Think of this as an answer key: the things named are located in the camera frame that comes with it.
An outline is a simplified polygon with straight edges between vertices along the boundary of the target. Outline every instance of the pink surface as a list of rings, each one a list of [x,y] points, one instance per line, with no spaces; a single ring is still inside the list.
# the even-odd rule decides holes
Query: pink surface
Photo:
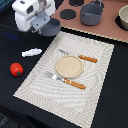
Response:
[[[88,4],[92,0],[85,0],[84,4]],[[65,0],[60,7],[56,10],[52,18],[60,20],[63,27],[69,29],[76,29],[78,31],[84,31],[85,33],[95,34],[98,36],[105,36],[115,40],[128,42],[128,31],[121,29],[115,22],[121,7],[128,3],[114,2],[114,1],[102,1],[104,3],[104,9],[102,18],[99,24],[95,26],[86,26],[80,22],[80,9],[69,4],[69,0]],[[76,11],[76,17],[71,20],[65,20],[60,17],[60,12],[64,9],[73,9]]]

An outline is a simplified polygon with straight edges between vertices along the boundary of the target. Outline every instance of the wooden handle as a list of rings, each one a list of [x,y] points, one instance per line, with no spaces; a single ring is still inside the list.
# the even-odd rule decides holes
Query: wooden handle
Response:
[[[78,57],[80,59],[88,60],[88,61],[91,61],[91,62],[94,62],[94,63],[96,63],[98,61],[97,59],[94,59],[94,58],[91,58],[91,57],[87,57],[87,56],[83,56],[83,55],[78,55]]]
[[[86,88],[84,85],[76,83],[76,82],[68,80],[68,79],[64,79],[64,82],[67,83],[67,84],[70,84],[72,86],[75,86],[77,88],[80,88],[80,89],[85,89]]]

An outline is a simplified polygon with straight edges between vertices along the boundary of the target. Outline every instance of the dark cloth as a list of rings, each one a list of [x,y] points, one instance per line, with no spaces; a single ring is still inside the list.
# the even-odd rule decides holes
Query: dark cloth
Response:
[[[55,2],[58,8],[63,0]],[[0,24],[17,29],[12,8],[0,13]],[[65,28],[62,28],[62,31],[115,45],[91,128],[128,128],[128,44]],[[29,115],[52,128],[79,128],[52,113],[13,97],[54,38],[0,26],[0,105]],[[21,53],[31,48],[40,48],[42,53],[22,58]],[[20,63],[23,66],[24,73],[20,77],[11,75],[12,63]]]

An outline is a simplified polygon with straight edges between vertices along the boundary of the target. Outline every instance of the tomato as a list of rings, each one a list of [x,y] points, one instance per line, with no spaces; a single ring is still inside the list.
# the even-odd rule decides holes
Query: tomato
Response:
[[[19,63],[13,63],[10,66],[10,71],[13,76],[20,76],[23,73],[23,67]]]

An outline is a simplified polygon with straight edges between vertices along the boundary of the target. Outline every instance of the wooden plate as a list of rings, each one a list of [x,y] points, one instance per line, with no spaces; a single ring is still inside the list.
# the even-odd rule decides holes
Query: wooden plate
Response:
[[[76,56],[66,55],[56,63],[56,70],[64,78],[74,78],[83,71],[83,63]]]

